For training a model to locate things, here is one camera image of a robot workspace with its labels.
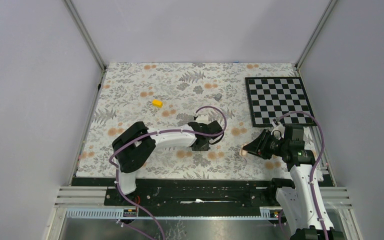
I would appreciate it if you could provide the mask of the pink earbud charging case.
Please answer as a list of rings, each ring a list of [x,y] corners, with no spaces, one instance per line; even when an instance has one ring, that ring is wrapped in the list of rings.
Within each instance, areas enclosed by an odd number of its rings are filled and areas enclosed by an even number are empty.
[[[240,156],[246,156],[248,154],[248,151],[244,149],[245,145],[242,145],[239,150]]]

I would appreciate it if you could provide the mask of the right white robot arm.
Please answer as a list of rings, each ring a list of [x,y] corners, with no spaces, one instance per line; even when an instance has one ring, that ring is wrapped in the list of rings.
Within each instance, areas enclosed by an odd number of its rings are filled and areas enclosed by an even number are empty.
[[[316,176],[316,158],[311,150],[305,149],[303,126],[280,124],[272,131],[264,129],[242,150],[265,160],[277,156],[286,163],[291,179],[273,178],[265,197],[271,205],[282,207],[290,239],[345,239],[326,212]]]

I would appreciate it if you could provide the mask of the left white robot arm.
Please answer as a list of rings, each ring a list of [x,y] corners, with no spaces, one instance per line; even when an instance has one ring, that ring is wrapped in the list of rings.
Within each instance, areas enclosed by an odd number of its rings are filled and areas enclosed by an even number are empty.
[[[139,121],[130,126],[111,144],[112,158],[117,165],[118,177],[116,199],[124,206],[135,200],[137,171],[151,154],[159,149],[187,147],[195,152],[208,151],[210,141],[224,134],[215,120],[210,123],[192,121],[172,129],[153,129]]]

